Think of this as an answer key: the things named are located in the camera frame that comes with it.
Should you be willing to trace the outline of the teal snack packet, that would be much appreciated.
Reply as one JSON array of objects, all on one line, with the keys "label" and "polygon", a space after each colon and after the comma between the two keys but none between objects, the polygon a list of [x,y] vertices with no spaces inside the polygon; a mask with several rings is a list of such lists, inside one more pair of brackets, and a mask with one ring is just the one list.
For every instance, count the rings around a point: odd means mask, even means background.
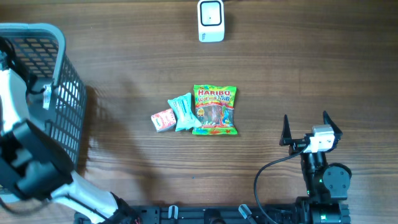
[{"label": "teal snack packet", "polygon": [[192,112],[191,93],[186,93],[185,95],[176,97],[172,100],[167,100],[167,103],[177,116],[175,131],[201,127],[201,122]]}]

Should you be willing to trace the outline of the red small carton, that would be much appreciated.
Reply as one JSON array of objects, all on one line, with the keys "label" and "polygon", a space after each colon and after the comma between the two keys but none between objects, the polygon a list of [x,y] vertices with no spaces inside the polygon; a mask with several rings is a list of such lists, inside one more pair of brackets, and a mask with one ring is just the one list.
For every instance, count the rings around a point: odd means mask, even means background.
[{"label": "red small carton", "polygon": [[150,118],[157,132],[166,131],[177,124],[172,108],[153,114]]}]

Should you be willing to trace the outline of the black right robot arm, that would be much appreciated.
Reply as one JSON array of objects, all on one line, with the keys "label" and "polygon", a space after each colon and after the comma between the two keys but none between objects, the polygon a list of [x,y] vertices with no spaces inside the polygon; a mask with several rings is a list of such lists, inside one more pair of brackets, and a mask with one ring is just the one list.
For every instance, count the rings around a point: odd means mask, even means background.
[{"label": "black right robot arm", "polygon": [[300,156],[300,165],[307,189],[306,197],[297,197],[295,223],[349,224],[349,208],[343,202],[348,198],[352,171],[341,163],[328,163],[326,154],[337,147],[343,132],[323,112],[323,124],[312,127],[312,132],[301,139],[291,135],[287,115],[279,144],[289,147],[291,156]]}]

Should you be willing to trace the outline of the Haribo gummy bag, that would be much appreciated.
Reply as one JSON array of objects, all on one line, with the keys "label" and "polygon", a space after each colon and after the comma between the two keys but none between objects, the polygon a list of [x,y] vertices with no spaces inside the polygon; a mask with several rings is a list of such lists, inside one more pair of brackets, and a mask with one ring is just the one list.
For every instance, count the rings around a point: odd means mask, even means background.
[{"label": "Haribo gummy bag", "polygon": [[194,135],[237,134],[234,126],[235,86],[195,85],[195,114],[201,126]]}]

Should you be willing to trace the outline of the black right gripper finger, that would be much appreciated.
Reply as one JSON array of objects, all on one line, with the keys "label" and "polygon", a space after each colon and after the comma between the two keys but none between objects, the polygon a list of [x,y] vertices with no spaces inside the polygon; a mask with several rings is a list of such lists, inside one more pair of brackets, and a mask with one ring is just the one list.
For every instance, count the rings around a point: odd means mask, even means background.
[{"label": "black right gripper finger", "polygon": [[289,146],[292,144],[293,144],[293,139],[292,139],[292,135],[291,135],[291,131],[290,131],[289,119],[288,119],[288,116],[285,114],[279,145],[280,146]]},{"label": "black right gripper finger", "polygon": [[330,118],[329,114],[324,111],[323,112],[323,122],[324,124],[328,124],[331,126],[332,130],[334,131],[334,135],[336,139],[341,139],[343,132],[341,129],[333,122],[333,120]]}]

